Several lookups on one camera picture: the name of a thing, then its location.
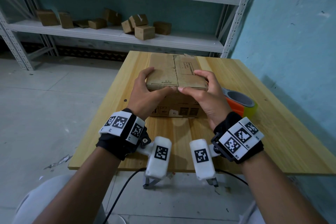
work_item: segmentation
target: person's right arm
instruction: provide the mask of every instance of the person's right arm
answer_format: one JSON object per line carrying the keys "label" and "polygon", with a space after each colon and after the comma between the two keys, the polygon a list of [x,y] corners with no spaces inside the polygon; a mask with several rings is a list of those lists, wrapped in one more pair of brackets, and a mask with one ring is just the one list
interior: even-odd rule
{"label": "person's right arm", "polygon": [[[208,80],[207,92],[191,87],[178,90],[198,101],[214,130],[232,110],[214,73],[195,70],[195,74]],[[241,169],[266,224],[327,224],[265,151],[244,161]]]}

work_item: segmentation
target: hand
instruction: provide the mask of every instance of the hand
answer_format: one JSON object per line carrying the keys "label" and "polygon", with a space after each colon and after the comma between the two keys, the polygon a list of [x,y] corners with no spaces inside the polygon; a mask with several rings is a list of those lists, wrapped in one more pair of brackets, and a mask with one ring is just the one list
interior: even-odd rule
{"label": "hand", "polygon": [[178,90],[185,95],[192,96],[199,103],[208,116],[210,128],[214,130],[232,112],[232,109],[226,101],[222,87],[213,72],[195,70],[194,73],[208,80],[208,91],[196,90],[191,87],[178,87]]}
{"label": "hand", "polygon": [[176,87],[167,86],[163,89],[149,92],[145,79],[153,70],[154,67],[148,67],[139,73],[139,76],[134,81],[133,90],[127,105],[127,108],[142,120],[147,119],[166,95],[177,90]]}

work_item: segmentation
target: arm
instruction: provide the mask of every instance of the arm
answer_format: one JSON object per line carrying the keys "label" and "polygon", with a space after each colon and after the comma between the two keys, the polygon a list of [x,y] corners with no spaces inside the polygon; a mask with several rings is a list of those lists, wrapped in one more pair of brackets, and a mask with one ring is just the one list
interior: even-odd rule
{"label": "arm", "polygon": [[[179,87],[178,90],[198,101],[214,130],[232,110],[214,73],[203,70],[194,72],[208,79],[208,92],[190,87]],[[267,224],[327,223],[265,151],[244,161],[241,168]]]}
{"label": "arm", "polygon": [[[142,120],[147,119],[166,95],[176,91],[176,87],[165,87],[149,92],[145,79],[153,70],[154,67],[149,67],[139,73],[127,106]],[[120,162],[98,146],[33,224],[93,223]]]}
{"label": "arm", "polygon": [[267,224],[327,224],[265,151],[244,161],[241,169]]}

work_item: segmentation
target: patterned baseboard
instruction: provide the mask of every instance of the patterned baseboard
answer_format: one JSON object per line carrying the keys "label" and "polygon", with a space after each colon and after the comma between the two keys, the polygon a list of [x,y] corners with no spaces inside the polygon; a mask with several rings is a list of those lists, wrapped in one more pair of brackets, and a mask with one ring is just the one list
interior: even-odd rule
{"label": "patterned baseboard", "polygon": [[[21,42],[23,48],[27,53],[35,52],[38,49],[44,47],[42,44]],[[103,59],[113,61],[124,61],[127,56],[127,52],[116,52],[107,50],[95,50],[81,47],[70,47],[57,45],[57,50],[60,56],[88,58],[88,59]],[[9,51],[4,40],[0,40],[0,51]]]}

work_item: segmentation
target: box flap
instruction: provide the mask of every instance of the box flap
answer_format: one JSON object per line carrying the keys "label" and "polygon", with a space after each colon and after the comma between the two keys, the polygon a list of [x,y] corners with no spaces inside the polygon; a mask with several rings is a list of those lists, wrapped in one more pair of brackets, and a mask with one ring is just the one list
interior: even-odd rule
{"label": "box flap", "polygon": [[165,86],[190,86],[201,90],[208,88],[205,78],[194,73],[200,67],[193,56],[151,53],[149,66],[155,67],[146,81],[149,90],[158,90]]}

